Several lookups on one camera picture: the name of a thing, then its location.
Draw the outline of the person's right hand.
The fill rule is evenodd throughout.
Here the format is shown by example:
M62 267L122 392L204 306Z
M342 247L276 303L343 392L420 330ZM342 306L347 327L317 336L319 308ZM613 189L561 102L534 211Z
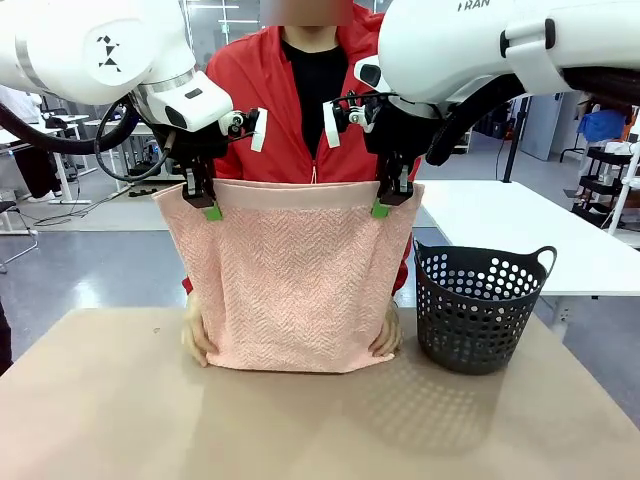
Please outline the person's right hand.
M211 342L206 332L201 303L194 291L187 295L184 324L181 331L181 344L202 368L207 368L210 365L208 361L209 354L218 353L217 347Z

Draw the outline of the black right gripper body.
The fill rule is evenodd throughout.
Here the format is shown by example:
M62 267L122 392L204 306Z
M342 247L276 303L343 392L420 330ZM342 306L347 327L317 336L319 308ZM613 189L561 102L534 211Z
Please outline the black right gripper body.
M431 119L407 113L391 103L391 96L372 96L362 101L368 122L364 133L365 147L375 156L374 180L381 181L388 167L384 160L414 179L419 158L431 144Z

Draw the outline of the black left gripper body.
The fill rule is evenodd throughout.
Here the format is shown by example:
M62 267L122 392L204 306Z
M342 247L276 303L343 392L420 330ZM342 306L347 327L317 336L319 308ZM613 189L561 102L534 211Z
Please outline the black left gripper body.
M160 152L163 152L169 135L175 134L168 157L179 163L189 162L195 158L211 161L224 157L228 150L230 138L222 134L217 122L195 132L166 124L149 123L148 127L156 139Z

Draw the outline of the person's left hand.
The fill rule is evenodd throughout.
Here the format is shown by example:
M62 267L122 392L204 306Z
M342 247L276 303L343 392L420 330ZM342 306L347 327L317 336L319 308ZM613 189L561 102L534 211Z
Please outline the person's left hand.
M398 307L391 301L387 307L379 335L369 347L374 357L386 357L394 354L403 341L402 328L400 326Z

